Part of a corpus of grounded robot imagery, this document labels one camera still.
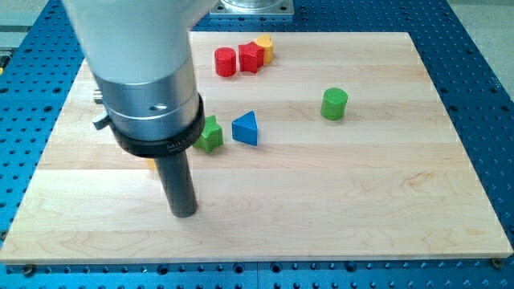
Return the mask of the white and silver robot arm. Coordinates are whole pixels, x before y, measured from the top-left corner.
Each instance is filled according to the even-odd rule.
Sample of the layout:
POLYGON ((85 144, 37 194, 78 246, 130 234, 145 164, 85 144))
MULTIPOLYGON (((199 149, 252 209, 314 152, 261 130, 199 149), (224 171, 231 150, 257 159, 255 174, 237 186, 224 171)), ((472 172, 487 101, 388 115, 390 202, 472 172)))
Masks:
POLYGON ((139 157, 190 147, 204 125, 190 28, 214 0, 65 0, 119 145, 139 157))

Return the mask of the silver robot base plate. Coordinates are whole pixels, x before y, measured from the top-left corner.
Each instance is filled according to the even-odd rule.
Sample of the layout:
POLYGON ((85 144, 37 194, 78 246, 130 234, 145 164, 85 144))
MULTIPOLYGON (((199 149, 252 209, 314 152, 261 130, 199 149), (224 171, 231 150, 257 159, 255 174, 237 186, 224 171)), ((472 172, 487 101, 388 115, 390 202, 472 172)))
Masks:
POLYGON ((293 16, 294 13, 293 0, 218 0, 210 9, 211 15, 223 16, 293 16))

